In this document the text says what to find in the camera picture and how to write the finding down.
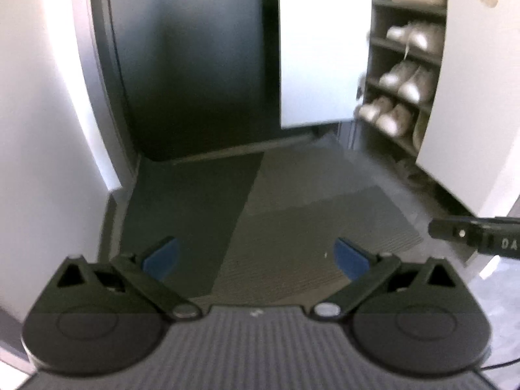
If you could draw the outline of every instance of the white wall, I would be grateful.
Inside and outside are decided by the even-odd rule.
[[[108,197],[50,36],[43,0],[0,0],[0,306],[19,320],[67,255],[96,259]]]

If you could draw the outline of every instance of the open cabinet door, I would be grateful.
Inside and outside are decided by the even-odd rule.
[[[417,164],[478,217],[520,194],[520,0],[448,0],[437,93]]]
[[[371,0],[279,0],[283,128],[353,117],[367,70]]]

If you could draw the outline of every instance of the floor mat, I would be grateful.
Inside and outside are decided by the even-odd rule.
[[[339,280],[332,253],[338,237],[373,253],[406,251],[422,241],[378,187],[243,215],[215,280],[214,300],[269,304]]]
[[[261,160],[262,154],[177,165],[145,159],[121,251],[139,253],[174,236],[180,259],[165,284],[184,297],[209,293]]]
[[[339,237],[373,253],[406,251],[422,241],[333,140],[268,151],[212,293],[195,302],[202,308],[301,303],[306,293],[322,295],[320,289],[342,283],[332,252]],[[309,305],[312,298],[305,298]]]

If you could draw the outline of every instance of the dark door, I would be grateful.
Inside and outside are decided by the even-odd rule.
[[[147,157],[294,133],[280,129],[278,92],[265,97],[262,0],[111,0],[111,11],[134,138]]]

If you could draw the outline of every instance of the wire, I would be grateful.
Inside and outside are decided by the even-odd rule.
[[[511,365],[515,365],[516,363],[519,363],[519,362],[520,362],[520,358],[516,358],[509,362],[497,363],[495,365],[489,365],[487,367],[480,368],[480,371],[489,371],[489,370],[496,370],[498,368],[510,367]]]

